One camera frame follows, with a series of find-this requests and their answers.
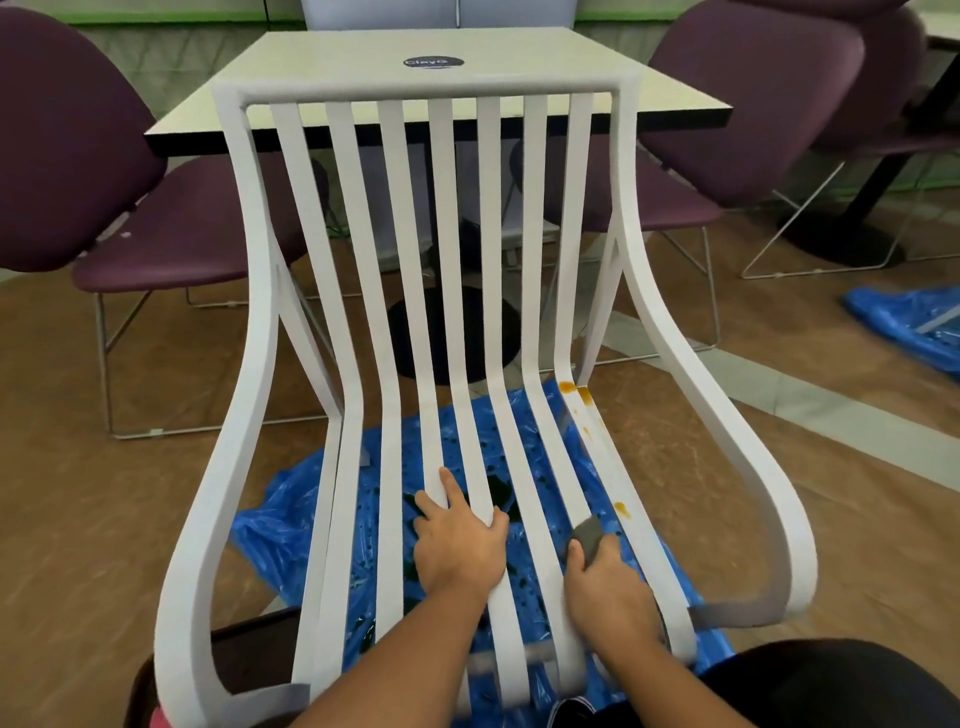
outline black circular sticker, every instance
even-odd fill
[[[416,56],[403,62],[403,65],[411,68],[453,68],[463,64],[463,59],[455,59],[452,56]]]

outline purple chair seat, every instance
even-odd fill
[[[276,239],[287,263],[306,253],[281,154],[260,155]],[[329,187],[315,164],[326,207]],[[74,284],[90,293],[187,288],[247,276],[240,199],[227,155],[186,162],[110,238],[80,258]]]
[[[566,137],[552,136],[546,142],[543,218],[560,225],[564,209]],[[523,143],[510,155],[511,174],[517,186],[523,181]],[[584,231],[605,232],[610,224],[610,138],[590,138],[587,162],[587,196],[584,199]],[[636,155],[636,200],[640,224],[646,231],[700,228],[717,220],[723,209],[664,172],[646,154]]]

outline table edge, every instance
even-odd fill
[[[637,129],[640,132],[689,132],[707,129],[722,129],[730,121],[732,107],[716,109],[669,109],[663,111],[639,111]],[[547,121],[547,133],[559,136],[566,133],[567,117],[551,116]],[[361,146],[379,146],[380,127],[378,124],[358,124],[357,140]],[[407,140],[410,143],[422,143],[429,135],[426,121],[406,124]],[[608,113],[593,114],[590,133],[600,134],[610,131]],[[309,149],[330,149],[330,129],[327,126],[304,127]],[[454,136],[458,141],[476,139],[476,119],[457,119],[454,121]],[[505,139],[519,139],[523,136],[523,118],[504,118],[501,136]],[[150,149],[158,157],[204,157],[224,155],[228,152],[227,142],[221,131],[144,133]],[[253,141],[259,152],[278,152],[279,138],[276,129],[254,129]]]

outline table top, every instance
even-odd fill
[[[222,154],[227,151],[220,120],[210,94],[215,79],[262,82],[283,79],[310,82],[335,75],[368,83],[374,76],[393,82],[404,74],[449,74],[456,68],[423,70],[397,63],[414,56],[452,56],[482,63],[484,72],[504,78],[526,70],[557,72],[557,62],[568,64],[571,77],[585,78],[591,68],[600,69],[622,59],[641,73],[637,123],[642,130],[710,129],[726,125],[731,107],[706,93],[671,79],[648,66],[631,61],[605,46],[564,28],[498,28],[427,31],[341,31],[268,33],[232,61],[206,84],[147,131],[151,148],[165,157]],[[609,128],[611,95],[599,93],[594,101],[594,132]],[[569,108],[568,96],[550,96],[550,132],[563,133]],[[475,138],[476,104],[473,99],[454,100],[457,138]],[[375,102],[353,105],[361,144],[379,141]],[[523,101],[505,97],[501,101],[504,137],[519,137],[522,131]],[[279,148],[270,111],[250,107],[253,137],[261,151]],[[323,104],[301,104],[300,116],[311,148],[330,146]],[[427,134],[425,101],[404,102],[408,136]]]
[[[960,12],[920,12],[927,36],[960,50]]]

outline purple chair backrest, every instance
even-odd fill
[[[900,118],[920,84],[926,33],[913,11],[884,12],[856,27],[866,46],[863,68],[817,147],[842,150],[871,138]]]
[[[906,5],[907,0],[742,0],[742,2],[803,15],[859,20],[900,8]]]
[[[823,130],[863,56],[848,23],[706,0],[670,26],[650,65],[730,104],[730,123],[640,141],[714,202],[753,205]]]
[[[0,267],[66,265],[163,178],[155,122],[100,50],[51,17],[0,8]]]

